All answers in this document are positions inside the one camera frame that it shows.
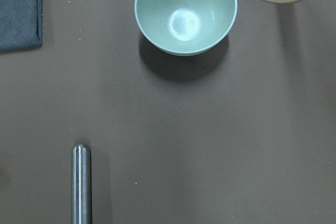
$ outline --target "bowl bottom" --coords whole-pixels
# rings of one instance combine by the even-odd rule
[[[201,16],[190,8],[179,8],[168,18],[168,31],[178,40],[192,40],[200,34],[202,26]]]

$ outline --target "gray table surface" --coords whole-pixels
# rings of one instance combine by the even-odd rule
[[[93,223],[336,223],[336,1],[238,1],[183,58],[134,0],[44,0],[43,46],[0,54],[0,223],[70,223],[80,141]]]

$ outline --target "silver cylinder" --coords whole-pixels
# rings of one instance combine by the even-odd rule
[[[72,148],[72,224],[92,224],[91,150],[86,144]]]

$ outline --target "empty bowl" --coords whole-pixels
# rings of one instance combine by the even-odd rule
[[[135,17],[144,36],[178,56],[205,52],[230,31],[237,0],[135,0]]]

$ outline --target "folded cloth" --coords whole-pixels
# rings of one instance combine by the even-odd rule
[[[0,51],[42,44],[42,0],[0,0]]]

